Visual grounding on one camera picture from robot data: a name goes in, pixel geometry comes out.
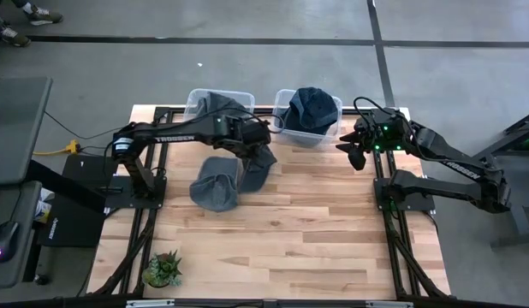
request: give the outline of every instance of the wooden tabletop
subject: wooden tabletop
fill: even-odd
[[[155,107],[135,105],[130,121],[152,121]],[[174,121],[182,121],[181,116]],[[356,119],[344,116],[342,133],[352,131]],[[166,199],[152,252],[179,250],[183,284],[146,287],[145,297],[393,299],[383,217],[372,190],[372,158],[356,172],[333,145],[315,151],[273,141],[270,148],[278,162],[261,191],[242,194],[236,209],[215,213],[198,207],[188,187],[207,157],[232,154],[200,143],[169,146]],[[395,160],[398,169],[422,174],[419,159],[400,152]],[[383,168],[388,176],[388,167]],[[133,215],[133,210],[119,210],[105,222],[88,292],[101,287],[124,257]],[[449,293],[434,225],[419,212],[408,212],[407,223],[414,256]],[[401,268],[409,290],[405,262]],[[130,291],[138,273],[136,259]]]

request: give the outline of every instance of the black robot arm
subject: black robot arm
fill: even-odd
[[[501,169],[456,150],[440,134],[415,121],[408,121],[398,109],[372,110],[371,115],[358,119],[354,131],[342,136],[341,141],[347,143],[336,147],[348,154],[348,160],[356,170],[362,170],[366,163],[364,152],[404,150],[423,160],[441,163],[474,181],[472,184],[457,184],[419,178],[406,170],[396,170],[383,189],[386,197],[395,202],[405,200],[408,194],[422,193],[466,200],[490,213],[509,210],[510,188]]]
[[[239,158],[252,158],[270,143],[267,121],[250,121],[228,115],[209,115],[181,123],[129,123],[114,134],[112,158],[129,172],[136,198],[152,198],[154,175],[140,161],[150,144],[198,141],[225,149]]]

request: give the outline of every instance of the potted succulent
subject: potted succulent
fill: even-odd
[[[154,254],[148,267],[143,271],[143,282],[151,287],[180,286],[179,262],[177,251],[174,253]]]

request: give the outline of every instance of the person's foot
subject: person's foot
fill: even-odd
[[[50,12],[47,9],[39,8],[34,4],[31,6],[31,11],[32,13],[25,12],[25,15],[33,26],[42,26],[62,21],[61,14],[57,12]]]
[[[19,34],[10,27],[5,27],[0,32],[0,39],[15,47],[27,47],[29,44],[31,44],[31,40],[28,37],[23,34]]]

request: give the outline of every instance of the gray floor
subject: gray floor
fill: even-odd
[[[25,33],[46,35],[372,38],[365,0],[39,3],[61,10],[65,22],[24,26],[23,15],[7,3],[0,15]],[[529,41],[529,0],[376,0],[376,5],[384,39]],[[468,154],[529,113],[529,50],[392,48],[385,53],[396,105],[409,107],[415,121]],[[48,111],[85,135],[121,126],[133,104],[182,104],[197,87],[251,92],[257,104],[271,104],[279,89],[320,86],[346,105],[359,95],[383,104],[373,47],[33,43],[18,50],[0,44],[0,76],[35,75],[55,80]],[[37,149],[57,149],[71,138],[45,119]],[[109,138],[83,145],[104,145]],[[61,171],[64,158],[40,161]],[[503,163],[514,166],[509,160]],[[435,178],[464,180],[437,164],[423,164]],[[529,305],[529,246],[495,252],[489,247],[492,240],[514,232],[509,216],[436,201],[453,294]],[[0,301],[76,294],[92,251],[47,251],[44,260],[53,279],[49,286],[20,285],[0,292]]]

